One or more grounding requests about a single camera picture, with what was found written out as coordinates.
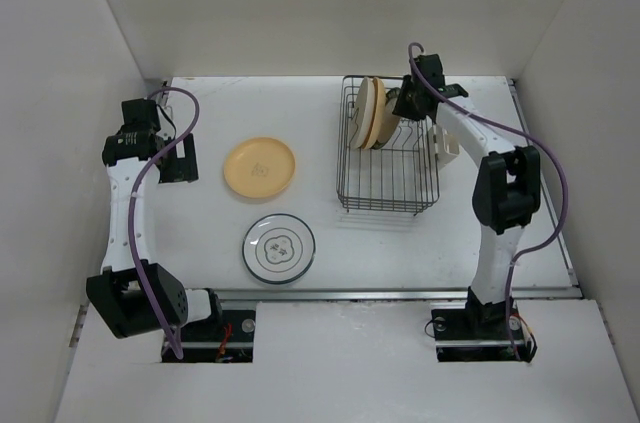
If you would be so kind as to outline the yellow plate with drawing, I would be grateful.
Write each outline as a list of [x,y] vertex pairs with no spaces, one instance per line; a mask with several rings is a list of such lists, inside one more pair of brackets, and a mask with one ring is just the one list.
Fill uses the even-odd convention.
[[294,152],[281,140],[250,138],[234,147],[225,159],[228,187],[249,199],[268,199],[286,190],[296,173]]

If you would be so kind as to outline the grey rimmed plate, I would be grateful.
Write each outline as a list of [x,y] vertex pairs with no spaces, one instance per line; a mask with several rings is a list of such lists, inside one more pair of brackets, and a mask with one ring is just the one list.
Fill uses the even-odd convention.
[[274,213],[257,220],[245,233],[242,259],[258,281],[286,285],[303,277],[316,256],[316,239],[301,218]]

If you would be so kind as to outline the grey patterned plate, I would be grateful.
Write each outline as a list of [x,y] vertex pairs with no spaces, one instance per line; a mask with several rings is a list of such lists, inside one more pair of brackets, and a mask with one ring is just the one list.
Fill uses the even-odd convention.
[[392,88],[386,93],[386,104],[382,124],[376,142],[372,146],[373,149],[383,148],[389,142],[396,131],[401,118],[395,115],[393,111],[395,109],[399,93],[399,88]]

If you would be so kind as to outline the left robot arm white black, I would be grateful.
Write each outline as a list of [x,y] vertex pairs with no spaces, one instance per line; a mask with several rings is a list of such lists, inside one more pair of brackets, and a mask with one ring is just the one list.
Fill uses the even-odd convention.
[[224,316],[215,292],[187,289],[156,258],[155,193],[159,185],[199,178],[194,138],[178,143],[161,134],[164,112],[151,99],[121,105],[123,124],[105,141],[102,161],[110,183],[109,240],[98,275],[86,281],[91,304],[112,334],[128,338],[190,327],[217,337]]

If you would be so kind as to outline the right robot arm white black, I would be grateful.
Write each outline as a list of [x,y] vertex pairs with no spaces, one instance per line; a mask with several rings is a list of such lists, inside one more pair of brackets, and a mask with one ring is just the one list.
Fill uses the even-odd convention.
[[461,86],[446,84],[438,55],[410,56],[409,64],[393,113],[430,119],[457,139],[477,167],[471,203],[481,243],[463,324],[477,339],[496,338],[509,330],[515,255],[541,204],[540,154],[504,137],[498,131],[509,127],[481,115]]

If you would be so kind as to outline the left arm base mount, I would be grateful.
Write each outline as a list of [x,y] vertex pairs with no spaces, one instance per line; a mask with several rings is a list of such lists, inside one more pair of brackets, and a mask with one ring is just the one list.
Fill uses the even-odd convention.
[[197,321],[181,329],[183,358],[178,359],[166,340],[160,351],[162,363],[251,363],[256,330],[256,303],[222,305],[219,322]]

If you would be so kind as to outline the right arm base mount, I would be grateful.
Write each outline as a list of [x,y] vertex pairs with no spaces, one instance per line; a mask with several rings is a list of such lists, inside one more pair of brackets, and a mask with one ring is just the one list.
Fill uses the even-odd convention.
[[497,320],[476,325],[464,307],[437,305],[425,324],[435,340],[437,360],[452,362],[523,362],[531,363],[538,344],[531,328],[514,308],[508,320],[498,311]]

